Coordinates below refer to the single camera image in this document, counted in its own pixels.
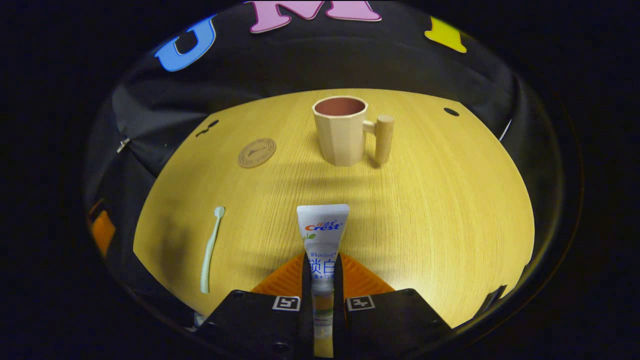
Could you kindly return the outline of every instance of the cork coaster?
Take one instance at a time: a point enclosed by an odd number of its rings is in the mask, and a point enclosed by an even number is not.
[[[276,152],[276,142],[270,138],[258,139],[238,154],[238,165],[252,168],[265,163]]]

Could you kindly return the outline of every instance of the blue letter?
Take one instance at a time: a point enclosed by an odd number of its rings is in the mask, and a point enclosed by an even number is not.
[[[175,46],[175,42],[179,37],[169,41],[156,53],[156,58],[160,60],[160,64],[167,71],[178,71],[191,65],[194,61],[204,55],[209,48],[213,45],[213,41],[216,39],[216,30],[213,28],[213,19],[215,15],[200,21],[198,24],[191,26],[188,31],[193,31],[196,35],[198,43],[196,46],[185,54],[180,54],[178,48]]]

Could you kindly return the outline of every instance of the beige mug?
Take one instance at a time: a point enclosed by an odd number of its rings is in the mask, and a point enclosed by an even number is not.
[[[339,167],[355,165],[364,155],[365,133],[376,135],[376,162],[389,159],[394,119],[379,115],[374,124],[367,120],[369,104],[353,96],[331,96],[312,106],[320,150],[326,161]]]

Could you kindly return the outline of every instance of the orange object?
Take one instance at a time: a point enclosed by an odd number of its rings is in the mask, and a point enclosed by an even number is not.
[[[302,296],[302,253],[289,260],[260,284],[252,289],[254,293],[276,296]],[[344,299],[365,295],[375,295],[394,291],[383,279],[364,267],[351,256],[340,253]]]
[[[102,256],[106,256],[113,235],[116,233],[116,227],[111,222],[106,209],[104,209],[102,200],[98,201],[89,211],[88,221],[95,244],[98,245]]]

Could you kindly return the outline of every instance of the wood grain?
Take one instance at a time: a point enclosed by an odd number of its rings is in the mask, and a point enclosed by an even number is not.
[[[311,106],[333,95],[367,101],[370,121],[395,119],[388,163],[374,161],[371,135],[358,164],[323,159]],[[240,150],[258,138],[274,139],[276,152],[241,168]],[[451,327],[472,318],[500,285],[508,293],[531,258],[529,196],[496,137],[458,102],[375,89],[300,92],[212,114],[157,178],[134,252],[169,291],[208,315],[231,290],[252,289],[304,251],[296,206],[342,203],[351,213],[340,251],[395,289],[415,288]],[[226,212],[211,290],[203,294],[200,269],[216,206]]]

